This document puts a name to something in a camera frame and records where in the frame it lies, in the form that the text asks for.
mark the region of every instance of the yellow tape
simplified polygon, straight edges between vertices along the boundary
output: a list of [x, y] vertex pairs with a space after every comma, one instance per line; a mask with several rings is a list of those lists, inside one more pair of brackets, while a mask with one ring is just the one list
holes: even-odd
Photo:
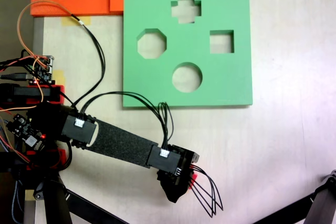
[[[78, 17], [81, 21], [83, 21], [84, 25], [88, 26], [91, 24], [91, 16], [81, 16]], [[62, 17], [61, 18], [62, 26], [80, 26], [78, 21], [76, 21], [73, 17]]]
[[25, 200], [26, 201], [35, 200], [35, 198], [33, 197], [33, 194], [34, 194], [34, 190], [25, 190]]
[[63, 85], [63, 86], [65, 85], [65, 77], [63, 70], [53, 70], [52, 75], [56, 85]]

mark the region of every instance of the circular hole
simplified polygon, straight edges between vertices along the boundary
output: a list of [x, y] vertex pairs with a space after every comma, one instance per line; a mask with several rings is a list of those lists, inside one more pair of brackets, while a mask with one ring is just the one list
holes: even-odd
[[202, 83], [202, 72], [193, 63], [178, 65], [173, 73], [173, 84], [177, 90], [190, 93], [198, 89]]

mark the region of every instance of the white connector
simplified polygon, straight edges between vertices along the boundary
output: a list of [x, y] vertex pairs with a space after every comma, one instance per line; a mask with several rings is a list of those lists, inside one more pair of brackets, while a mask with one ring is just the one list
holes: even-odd
[[77, 126], [77, 127], [83, 128], [84, 123], [85, 123], [84, 120], [81, 120], [79, 118], [75, 119], [75, 126]]
[[170, 151], [168, 151], [168, 150], [164, 150], [164, 149], [160, 150], [160, 156], [161, 157], [168, 157], [169, 153], [170, 153]]

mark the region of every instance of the orange wire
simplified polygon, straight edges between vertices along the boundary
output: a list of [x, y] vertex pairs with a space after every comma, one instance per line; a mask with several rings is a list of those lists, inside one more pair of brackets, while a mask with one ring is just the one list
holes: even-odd
[[43, 58], [43, 59], [47, 59], [47, 57], [46, 57], [46, 56], [40, 56], [40, 55], [30, 55], [30, 56], [26, 56], [26, 57], [20, 58], [20, 59], [18, 59], [18, 60], [15, 60], [15, 61], [13, 61], [13, 62], [11, 62], [11, 63], [7, 64], [5, 67], [8, 67], [8, 66], [10, 66], [10, 65], [13, 65], [13, 64], [17, 63], [18, 61], [25, 60], [25, 59], [28, 59], [28, 58], [35, 58], [35, 57], [38, 57], [38, 58]]
[[[25, 8], [23, 8], [23, 10], [21, 11], [19, 17], [18, 17], [18, 20], [17, 20], [17, 25], [16, 25], [16, 30], [17, 30], [17, 36], [19, 38], [19, 41], [21, 43], [21, 45], [27, 50], [27, 52], [30, 54], [30, 55], [34, 55], [33, 51], [30, 50], [26, 44], [23, 42], [22, 40], [22, 37], [21, 37], [21, 33], [20, 33], [20, 23], [21, 23], [21, 18], [22, 18], [22, 15], [23, 13], [26, 11], [26, 9], [28, 9], [28, 7], [34, 5], [34, 4], [38, 4], [38, 3], [50, 3], [50, 4], [53, 4], [53, 5], [57, 5], [58, 7], [60, 7], [61, 9], [65, 10], [67, 13], [69, 13], [70, 15], [72, 15], [72, 13], [66, 9], [64, 6], [62, 6], [61, 4], [55, 2], [55, 1], [50, 1], [50, 0], [37, 0], [37, 1], [34, 1], [34, 2], [31, 2], [30, 4], [28, 4]], [[38, 63], [42, 66], [42, 67], [46, 67], [42, 62], [40, 62], [38, 60]]]
[[28, 163], [30, 163], [30, 159], [28, 157], [26, 157], [25, 155], [23, 155], [22, 153], [18, 152], [17, 150], [13, 149], [9, 144], [6, 143], [6, 141], [2, 138], [2, 136], [0, 136], [1, 141], [11, 150], [13, 150], [14, 152], [16, 152], [16, 154], [18, 154], [19, 156], [21, 156], [25, 161], [27, 161]]
[[7, 114], [9, 114], [9, 115], [13, 115], [13, 113], [12, 112], [10, 112], [10, 111], [5, 111]]
[[[33, 69], [35, 67], [35, 63], [37, 62], [38, 58], [40, 58], [40, 56], [38, 56], [36, 58], [36, 60], [34, 61], [34, 64], [33, 64]], [[44, 95], [43, 95], [43, 92], [42, 92], [42, 89], [41, 89], [41, 86], [40, 84], [38, 83], [36, 77], [34, 77], [35, 80], [36, 80], [36, 84], [41, 92], [41, 102], [43, 102], [43, 98], [44, 98]], [[36, 108], [36, 105], [35, 106], [31, 106], [31, 107], [21, 107], [21, 108], [10, 108], [10, 109], [5, 109], [5, 110], [0, 110], [0, 112], [4, 112], [4, 111], [9, 111], [9, 110], [28, 110], [28, 109], [33, 109], [33, 108]]]

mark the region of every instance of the octagonal hole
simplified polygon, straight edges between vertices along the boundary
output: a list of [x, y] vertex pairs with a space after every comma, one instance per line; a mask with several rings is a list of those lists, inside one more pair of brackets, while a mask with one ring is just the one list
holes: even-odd
[[173, 84], [177, 90], [190, 93], [197, 90], [202, 83], [202, 72], [198, 66], [186, 62], [178, 65], [173, 73]]
[[167, 49], [167, 37], [159, 29], [145, 29], [138, 36], [138, 53], [145, 59], [157, 59]]

